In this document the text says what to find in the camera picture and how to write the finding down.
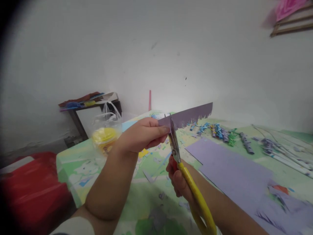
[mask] white wall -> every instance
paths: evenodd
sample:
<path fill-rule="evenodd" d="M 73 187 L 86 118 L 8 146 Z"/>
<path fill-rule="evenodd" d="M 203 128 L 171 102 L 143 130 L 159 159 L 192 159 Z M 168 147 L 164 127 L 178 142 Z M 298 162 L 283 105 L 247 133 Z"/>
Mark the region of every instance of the white wall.
<path fill-rule="evenodd" d="M 274 0 L 41 0 L 17 20 L 2 81 L 5 150 L 75 130 L 57 104 L 117 91 L 126 113 L 214 102 L 213 116 L 312 132 L 313 31 L 270 38 Z"/>

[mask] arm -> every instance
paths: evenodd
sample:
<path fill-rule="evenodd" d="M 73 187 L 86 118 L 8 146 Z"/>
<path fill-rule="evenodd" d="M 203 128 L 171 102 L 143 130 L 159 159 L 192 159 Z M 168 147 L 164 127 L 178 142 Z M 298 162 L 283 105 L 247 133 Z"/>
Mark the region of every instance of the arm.
<path fill-rule="evenodd" d="M 95 234 L 113 234 L 124 208 L 138 153 L 164 143 L 169 128 L 153 118 L 136 122 L 116 141 L 85 204 L 73 215 L 86 218 Z"/>
<path fill-rule="evenodd" d="M 256 234 L 265 235 L 266 231 L 261 228 L 247 213 L 237 206 L 229 197 L 218 191 L 191 165 L 182 160 L 187 167 L 196 185 L 201 191 L 206 204 L 208 205 L 216 226 L 219 227 L 224 235 L 231 234 Z M 192 195 L 192 192 L 178 170 L 174 172 L 172 166 L 168 164 L 166 171 L 174 186 L 177 197 L 184 196 L 189 204 L 201 214 L 201 210 Z"/>

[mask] sleeve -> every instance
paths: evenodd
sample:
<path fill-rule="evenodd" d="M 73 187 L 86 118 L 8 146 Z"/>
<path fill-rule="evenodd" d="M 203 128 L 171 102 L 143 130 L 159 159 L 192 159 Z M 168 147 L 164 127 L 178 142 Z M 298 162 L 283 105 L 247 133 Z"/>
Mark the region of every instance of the sleeve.
<path fill-rule="evenodd" d="M 82 217 L 73 217 L 64 221 L 50 235 L 95 235 L 91 223 Z"/>

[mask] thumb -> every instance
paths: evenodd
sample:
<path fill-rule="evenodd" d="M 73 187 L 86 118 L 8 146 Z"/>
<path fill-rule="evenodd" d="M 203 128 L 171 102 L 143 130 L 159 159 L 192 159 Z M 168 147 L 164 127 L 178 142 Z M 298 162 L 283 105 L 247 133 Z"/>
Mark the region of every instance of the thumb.
<path fill-rule="evenodd" d="M 174 173 L 173 181 L 175 188 L 183 195 L 183 197 L 189 202 L 190 205 L 193 205 L 195 203 L 193 194 L 180 170 L 177 170 Z"/>
<path fill-rule="evenodd" d="M 150 131 L 150 141 L 155 140 L 159 137 L 167 135 L 170 132 L 170 128 L 168 126 L 160 126 L 160 127 L 151 127 Z"/>

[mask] yellow scissors handle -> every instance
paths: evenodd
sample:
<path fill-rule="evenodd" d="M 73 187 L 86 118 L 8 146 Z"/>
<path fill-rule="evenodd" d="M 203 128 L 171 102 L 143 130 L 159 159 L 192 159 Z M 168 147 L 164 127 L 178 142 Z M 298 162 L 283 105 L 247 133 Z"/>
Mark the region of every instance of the yellow scissors handle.
<path fill-rule="evenodd" d="M 182 172 L 184 178 L 186 179 L 194 197 L 196 198 L 196 201 L 198 202 L 198 204 L 200 206 L 200 209 L 202 210 L 204 221 L 205 221 L 206 225 L 203 223 L 200 215 L 192 207 L 190 207 L 192 217 L 194 218 L 196 224 L 198 225 L 201 234 L 202 235 L 207 235 L 207 234 L 216 235 L 216 227 L 215 227 L 215 223 L 214 223 L 212 214 L 211 214 L 200 190 L 196 186 L 196 184 L 195 184 L 193 178 L 191 177 L 188 169 L 186 167 L 184 167 L 183 163 L 178 163 L 177 166 L 178 166 L 178 169 Z"/>

